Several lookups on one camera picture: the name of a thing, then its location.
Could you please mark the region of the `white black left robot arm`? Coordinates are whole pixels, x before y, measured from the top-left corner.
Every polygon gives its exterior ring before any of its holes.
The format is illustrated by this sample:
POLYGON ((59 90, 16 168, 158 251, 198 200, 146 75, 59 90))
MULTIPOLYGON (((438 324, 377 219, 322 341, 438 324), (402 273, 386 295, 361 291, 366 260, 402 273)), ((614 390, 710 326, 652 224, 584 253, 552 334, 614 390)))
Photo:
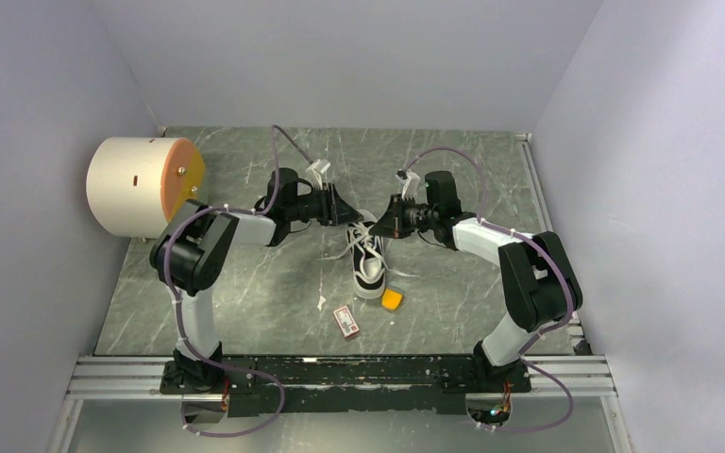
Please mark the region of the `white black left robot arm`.
POLYGON ((227 377, 214 322, 213 286, 233 245, 277 246, 291 234, 294 222, 337 227, 360 219, 333 184, 310 182, 290 168, 273 171, 265 196, 250 211, 186 200, 149 254, 171 295, 176 319, 173 368, 164 374, 164 386, 208 393, 227 377))

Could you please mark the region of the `black and white sneaker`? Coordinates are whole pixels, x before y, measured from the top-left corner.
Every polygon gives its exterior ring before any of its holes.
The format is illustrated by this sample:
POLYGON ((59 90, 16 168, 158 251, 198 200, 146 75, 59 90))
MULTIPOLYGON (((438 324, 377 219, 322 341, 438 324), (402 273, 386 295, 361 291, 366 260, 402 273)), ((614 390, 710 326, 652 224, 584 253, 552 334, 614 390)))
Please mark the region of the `black and white sneaker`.
MULTIPOLYGON (((372 221, 373 225, 377 222, 377 218, 367 210, 359 210, 359 213, 363 215, 362 221, 372 221)), ((382 296, 386 286, 386 272, 383 276, 379 275, 379 261, 373 258, 368 258, 364 263, 366 273, 373 275, 372 278, 365 278, 355 275, 355 271, 360 270, 360 264, 354 263, 353 260, 359 260, 362 257, 362 252, 355 250, 351 252, 352 257, 352 271, 353 271, 353 288, 354 293, 357 297, 364 300, 372 300, 382 296)))

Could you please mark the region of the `white shoelace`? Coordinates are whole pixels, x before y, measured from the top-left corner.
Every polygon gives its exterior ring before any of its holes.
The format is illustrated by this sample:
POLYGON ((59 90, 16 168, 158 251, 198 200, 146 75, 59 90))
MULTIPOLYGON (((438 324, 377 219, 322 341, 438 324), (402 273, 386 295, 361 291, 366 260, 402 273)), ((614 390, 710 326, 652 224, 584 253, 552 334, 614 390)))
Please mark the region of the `white shoelace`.
POLYGON ((373 258, 379 261, 379 275, 383 276, 386 271, 395 274, 398 277, 407 278, 420 278, 419 275, 409 274, 401 272, 396 268, 389 266, 385 259, 385 247, 382 238, 379 236, 372 235, 370 230, 373 227, 372 221, 360 221, 350 224, 346 229, 347 246, 340 253, 334 256, 323 257, 322 260, 338 260, 342 258, 347 251, 354 252, 359 250, 362 252, 362 257, 357 260, 354 259, 354 263, 360 264, 360 270, 355 271, 356 276, 372 278, 373 275, 366 273, 364 263, 368 258, 373 258))

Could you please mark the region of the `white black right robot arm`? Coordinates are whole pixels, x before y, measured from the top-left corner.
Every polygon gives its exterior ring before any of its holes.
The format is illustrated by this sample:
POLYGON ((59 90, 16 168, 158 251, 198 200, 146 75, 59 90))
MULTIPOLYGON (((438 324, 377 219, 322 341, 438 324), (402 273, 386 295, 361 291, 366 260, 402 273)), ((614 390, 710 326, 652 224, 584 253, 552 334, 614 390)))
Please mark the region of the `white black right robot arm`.
POLYGON ((508 368, 548 331, 565 326, 582 306, 582 290, 559 236, 535 235, 496 226, 463 210, 449 171, 420 178, 399 170, 400 193, 391 196, 372 233, 404 239, 431 232, 443 247, 466 252, 497 265, 506 314, 472 354, 471 376, 484 391, 493 391, 508 368))

